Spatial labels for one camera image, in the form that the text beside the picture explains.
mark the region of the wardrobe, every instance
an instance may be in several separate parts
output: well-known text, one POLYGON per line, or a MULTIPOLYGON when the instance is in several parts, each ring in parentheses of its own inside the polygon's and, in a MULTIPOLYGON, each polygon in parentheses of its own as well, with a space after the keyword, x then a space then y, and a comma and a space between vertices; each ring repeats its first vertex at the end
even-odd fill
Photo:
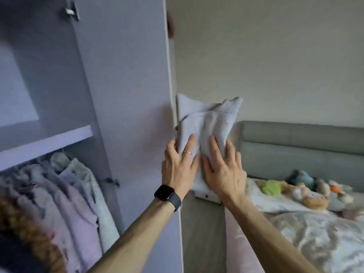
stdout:
MULTIPOLYGON (((0 171, 63 148, 122 234, 173 137, 168 53, 165 0, 0 0, 0 171)), ((183 272, 180 212, 143 272, 171 271, 183 272)))

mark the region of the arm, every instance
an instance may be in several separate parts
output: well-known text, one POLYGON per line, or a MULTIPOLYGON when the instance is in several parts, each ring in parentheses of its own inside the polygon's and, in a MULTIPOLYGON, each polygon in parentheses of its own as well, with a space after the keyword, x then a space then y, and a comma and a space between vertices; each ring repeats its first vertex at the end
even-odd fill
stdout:
POLYGON ((318 273, 245 196, 246 172, 242 169, 241 155, 230 140, 226 141, 225 159, 215 137, 211 137, 210 145, 216 170, 212 170, 209 160, 204 157, 206 181, 237 220, 264 271, 318 273))
MULTIPOLYGON (((191 155, 179 155, 172 140, 165 151, 162 163, 162 184, 174 188, 181 200, 184 199, 195 179, 199 165, 196 156, 191 164, 191 155)), ((185 151, 192 152, 195 136, 191 135, 185 151)), ((175 208, 172 203, 155 198, 142 215, 126 230, 120 239, 90 269, 90 273, 138 273, 171 218, 175 208)))

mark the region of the open wardrobe door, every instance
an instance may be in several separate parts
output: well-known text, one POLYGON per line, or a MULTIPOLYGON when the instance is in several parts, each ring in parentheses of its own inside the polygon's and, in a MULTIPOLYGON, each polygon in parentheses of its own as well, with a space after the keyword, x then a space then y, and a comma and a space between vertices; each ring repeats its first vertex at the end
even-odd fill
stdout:
MULTIPOLYGON (((173 137, 165 0, 74 1, 71 21, 103 138, 124 228, 161 184, 173 137)), ((157 240, 143 272, 183 272, 180 214, 157 240)))

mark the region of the upholstered headboard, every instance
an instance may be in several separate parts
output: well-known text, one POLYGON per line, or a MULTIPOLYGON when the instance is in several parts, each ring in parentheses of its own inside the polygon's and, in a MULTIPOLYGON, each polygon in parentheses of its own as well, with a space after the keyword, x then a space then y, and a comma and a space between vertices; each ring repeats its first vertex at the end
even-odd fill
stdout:
POLYGON ((364 192, 364 128, 241 122, 240 152, 248 175, 284 180, 292 170, 364 192))

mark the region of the wristwatch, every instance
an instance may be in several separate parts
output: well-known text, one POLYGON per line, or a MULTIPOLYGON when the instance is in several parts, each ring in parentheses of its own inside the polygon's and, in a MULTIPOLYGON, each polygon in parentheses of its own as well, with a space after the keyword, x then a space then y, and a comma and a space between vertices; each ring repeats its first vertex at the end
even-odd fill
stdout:
POLYGON ((182 203, 178 194, 175 193, 174 188, 167 185, 161 185, 154 193, 154 197, 157 197, 161 201, 171 202, 175 207, 174 211, 177 211, 182 203))

